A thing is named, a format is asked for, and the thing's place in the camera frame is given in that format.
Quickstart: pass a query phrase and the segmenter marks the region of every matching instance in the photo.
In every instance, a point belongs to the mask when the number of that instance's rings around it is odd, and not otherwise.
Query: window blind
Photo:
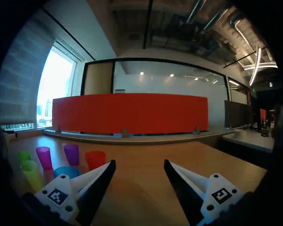
[[[0,125],[36,123],[38,87],[53,43],[32,20],[13,40],[0,70]]]

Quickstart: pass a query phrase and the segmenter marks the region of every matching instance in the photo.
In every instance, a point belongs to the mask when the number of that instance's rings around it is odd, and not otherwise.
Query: blue cup
[[[70,179],[73,179],[81,175],[81,172],[77,168],[71,166],[62,166],[54,171],[54,178],[58,177],[61,174],[65,174],[69,176]]]

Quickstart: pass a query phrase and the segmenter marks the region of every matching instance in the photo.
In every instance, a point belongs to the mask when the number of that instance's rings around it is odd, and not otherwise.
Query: magenta cup
[[[48,147],[38,147],[37,148],[37,155],[41,162],[43,169],[51,170],[51,157],[50,157],[50,149]]]
[[[79,163],[78,157],[78,145],[75,144],[66,144],[64,145],[65,155],[71,166],[77,166]]]

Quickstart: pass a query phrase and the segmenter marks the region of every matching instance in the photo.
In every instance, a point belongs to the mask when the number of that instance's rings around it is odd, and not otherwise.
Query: plastic cup
[[[31,159],[31,154],[28,151],[20,151],[18,152],[18,159],[20,163],[28,161]]]
[[[77,166],[79,164],[78,157],[78,145],[76,144],[66,144],[64,145],[65,155],[71,166]]]
[[[102,151],[86,152],[85,159],[88,163],[89,170],[93,170],[106,163],[106,153]]]
[[[61,174],[65,174],[69,176],[70,179],[72,179],[81,175],[81,172],[77,168],[71,166],[62,166],[54,171],[54,178],[58,177]]]
[[[21,163],[21,169],[35,192],[41,190],[44,185],[38,170],[38,165],[35,161],[27,160]]]
[[[50,149],[48,147],[38,147],[37,155],[41,162],[43,169],[50,170],[52,169]]]

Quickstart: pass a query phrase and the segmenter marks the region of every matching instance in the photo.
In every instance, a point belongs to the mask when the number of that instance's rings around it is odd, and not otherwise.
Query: desk divider
[[[206,97],[111,93],[53,100],[53,127],[95,134],[163,134],[208,130]]]

